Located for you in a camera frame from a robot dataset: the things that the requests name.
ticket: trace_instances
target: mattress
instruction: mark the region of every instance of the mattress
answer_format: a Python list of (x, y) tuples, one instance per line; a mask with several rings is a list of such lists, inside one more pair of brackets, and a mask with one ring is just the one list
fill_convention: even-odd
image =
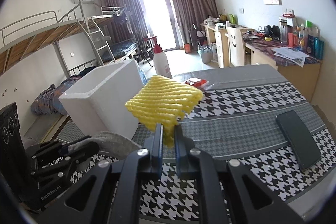
[[(133, 40), (127, 40), (123, 42), (119, 42), (117, 44), (114, 44), (111, 47), (111, 51), (113, 53), (113, 56), (115, 59), (121, 58), (125, 55), (127, 55), (130, 51), (137, 48), (137, 42), (134, 42)], [(106, 51), (101, 59), (103, 62), (108, 62), (112, 60), (112, 57), (110, 56), (109, 52)]]

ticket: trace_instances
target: green bottle cap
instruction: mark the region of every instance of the green bottle cap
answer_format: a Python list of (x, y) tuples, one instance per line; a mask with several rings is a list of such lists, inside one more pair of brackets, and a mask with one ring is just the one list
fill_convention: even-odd
[(313, 24), (310, 21), (306, 20), (306, 27), (311, 28), (312, 26)]

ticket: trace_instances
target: black smartphone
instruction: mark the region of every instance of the black smartphone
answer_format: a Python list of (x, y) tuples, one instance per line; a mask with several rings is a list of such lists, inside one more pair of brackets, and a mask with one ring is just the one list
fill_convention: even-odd
[(320, 149), (313, 136), (295, 111), (291, 110), (277, 115), (276, 121), (292, 146), (302, 171), (309, 169), (321, 159)]

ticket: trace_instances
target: blue cup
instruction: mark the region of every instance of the blue cup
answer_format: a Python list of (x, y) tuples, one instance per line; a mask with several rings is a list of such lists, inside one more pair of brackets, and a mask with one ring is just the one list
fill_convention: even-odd
[(324, 41), (315, 38), (315, 58), (318, 60), (323, 59)]

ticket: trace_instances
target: foam box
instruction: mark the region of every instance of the foam box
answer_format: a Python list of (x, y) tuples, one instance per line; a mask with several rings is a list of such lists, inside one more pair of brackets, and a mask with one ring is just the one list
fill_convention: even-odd
[(138, 119), (125, 107), (143, 87), (134, 59), (95, 68), (59, 100), (85, 135), (110, 131), (132, 139)]

